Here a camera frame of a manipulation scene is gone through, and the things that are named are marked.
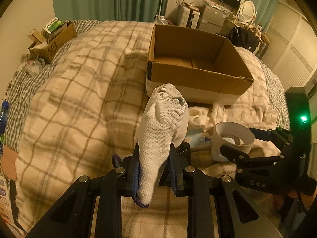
white mesh sock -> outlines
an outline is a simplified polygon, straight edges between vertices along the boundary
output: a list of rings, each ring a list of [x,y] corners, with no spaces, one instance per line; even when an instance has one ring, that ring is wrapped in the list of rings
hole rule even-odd
[[[185,138],[188,105],[172,84],[154,89],[134,137],[140,150],[138,199],[148,205],[158,186],[169,156],[170,145],[176,148]]]

bed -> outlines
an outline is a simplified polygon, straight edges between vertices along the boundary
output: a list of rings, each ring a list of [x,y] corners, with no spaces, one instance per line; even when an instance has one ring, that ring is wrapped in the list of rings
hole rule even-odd
[[[34,78],[21,69],[7,93],[11,110],[4,142],[19,153],[16,204],[18,222],[26,231],[79,176],[104,175],[112,168],[111,155],[132,153],[148,101],[145,78],[153,24],[88,20],[75,25],[77,37],[52,63]],[[236,49],[255,81],[226,109],[227,120],[259,129],[289,129],[278,77],[252,53]],[[277,154],[271,143],[259,140],[250,152]],[[234,164],[212,162],[210,152],[195,152],[192,161],[208,175],[234,177]],[[272,195],[248,192],[278,225]],[[153,237],[185,237],[186,229],[187,198],[174,197],[167,187],[157,190],[146,210],[122,199],[123,237],[147,237],[150,232]]]

open cardboard box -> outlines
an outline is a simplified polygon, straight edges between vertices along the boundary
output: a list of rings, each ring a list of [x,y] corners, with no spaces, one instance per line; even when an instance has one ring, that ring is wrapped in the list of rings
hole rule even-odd
[[[31,59],[37,58],[37,56],[43,58],[46,63],[51,63],[56,52],[60,49],[67,41],[71,40],[76,36],[74,23],[69,22],[68,26],[58,34],[45,48],[34,48],[37,44],[36,41],[29,47],[31,53]]]
[[[173,84],[188,102],[232,105],[253,77],[225,37],[178,26],[155,25],[149,49],[146,93]]]

green led light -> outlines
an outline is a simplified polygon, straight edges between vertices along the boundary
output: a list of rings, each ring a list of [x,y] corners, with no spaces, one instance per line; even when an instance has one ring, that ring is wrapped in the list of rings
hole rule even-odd
[[[307,121],[307,117],[306,116],[301,116],[301,120],[303,121],[303,122],[306,122]]]

white drawer unit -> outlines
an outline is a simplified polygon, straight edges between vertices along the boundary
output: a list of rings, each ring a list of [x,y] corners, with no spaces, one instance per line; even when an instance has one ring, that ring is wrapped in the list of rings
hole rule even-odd
[[[187,7],[180,7],[177,25],[180,27],[196,28],[199,19],[199,12]]]

